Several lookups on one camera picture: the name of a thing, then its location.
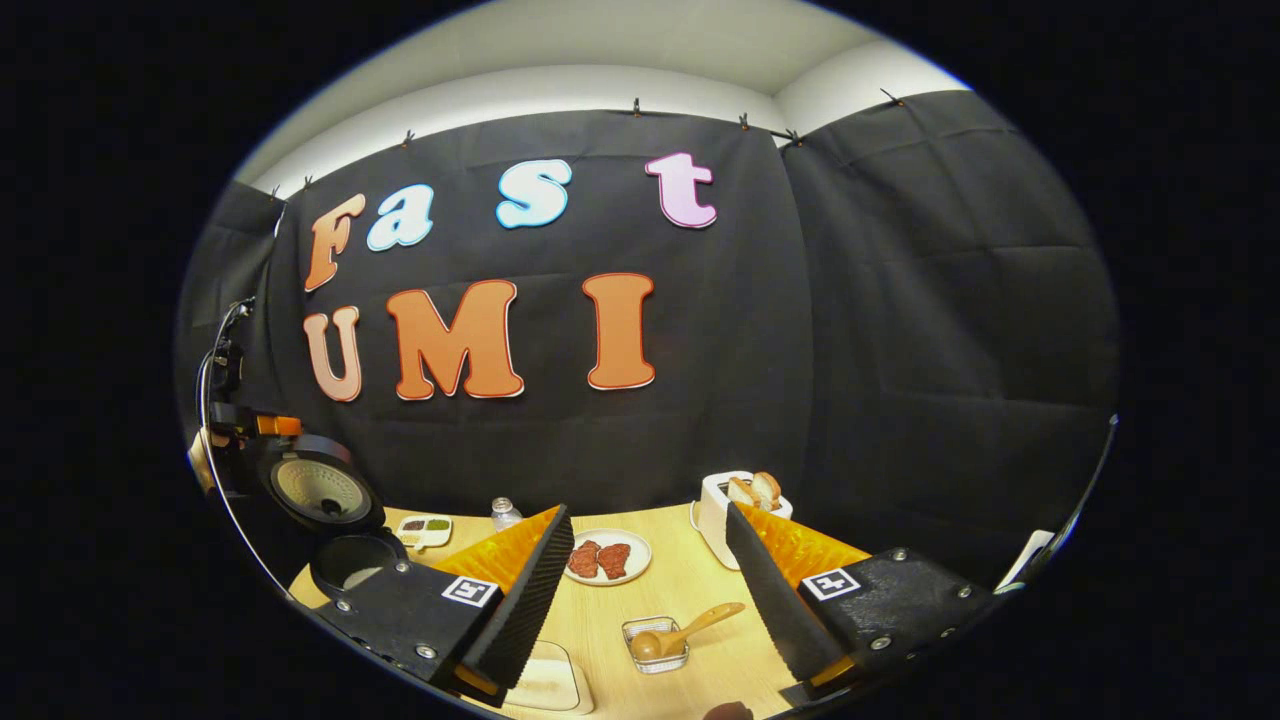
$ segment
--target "wooden spoon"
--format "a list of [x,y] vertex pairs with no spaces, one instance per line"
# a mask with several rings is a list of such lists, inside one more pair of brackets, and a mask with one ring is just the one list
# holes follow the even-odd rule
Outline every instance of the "wooden spoon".
[[631,638],[631,656],[636,660],[658,660],[659,657],[680,655],[685,638],[698,630],[704,630],[726,618],[737,615],[745,607],[746,605],[742,605],[741,602],[726,602],[724,605],[717,605],[707,612],[703,612],[684,630],[677,630],[675,633],[654,633],[653,630],[645,630]]

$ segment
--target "ceiling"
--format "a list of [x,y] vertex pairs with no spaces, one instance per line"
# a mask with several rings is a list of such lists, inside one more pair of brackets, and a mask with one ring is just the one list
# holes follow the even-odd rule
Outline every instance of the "ceiling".
[[539,65],[634,65],[773,96],[805,70],[877,40],[799,0],[498,0],[371,58],[317,94],[237,172],[250,181],[330,127],[402,95]]

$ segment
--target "small glass bowl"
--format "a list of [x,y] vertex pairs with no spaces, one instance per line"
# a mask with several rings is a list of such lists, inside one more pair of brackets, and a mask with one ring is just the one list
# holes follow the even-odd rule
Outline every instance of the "small glass bowl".
[[673,633],[680,629],[673,618],[667,618],[666,615],[659,615],[654,618],[641,618],[639,620],[628,620],[622,624],[622,639],[627,644],[627,656],[635,662],[636,670],[646,675],[655,675],[658,673],[669,673],[671,670],[678,670],[689,662],[689,643],[685,643],[685,652],[672,657],[659,657],[657,660],[636,660],[631,655],[631,639],[644,632],[654,633]]

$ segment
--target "steak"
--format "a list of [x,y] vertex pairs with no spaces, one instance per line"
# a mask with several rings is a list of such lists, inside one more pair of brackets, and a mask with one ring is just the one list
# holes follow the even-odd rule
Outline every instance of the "steak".
[[582,547],[579,547],[568,556],[568,570],[580,578],[594,578],[600,564],[595,561],[595,553],[600,551],[600,546],[595,541],[586,541]]
[[620,542],[602,550],[595,559],[599,561],[600,568],[604,568],[604,574],[611,580],[616,580],[627,574],[625,565],[627,564],[627,557],[630,556],[631,546],[625,542]]

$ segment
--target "plastic bottle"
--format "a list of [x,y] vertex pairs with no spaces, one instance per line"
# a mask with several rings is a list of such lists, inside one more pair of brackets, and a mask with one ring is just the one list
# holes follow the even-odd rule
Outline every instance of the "plastic bottle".
[[524,519],[520,510],[516,510],[516,506],[506,497],[493,500],[493,528],[499,533]]

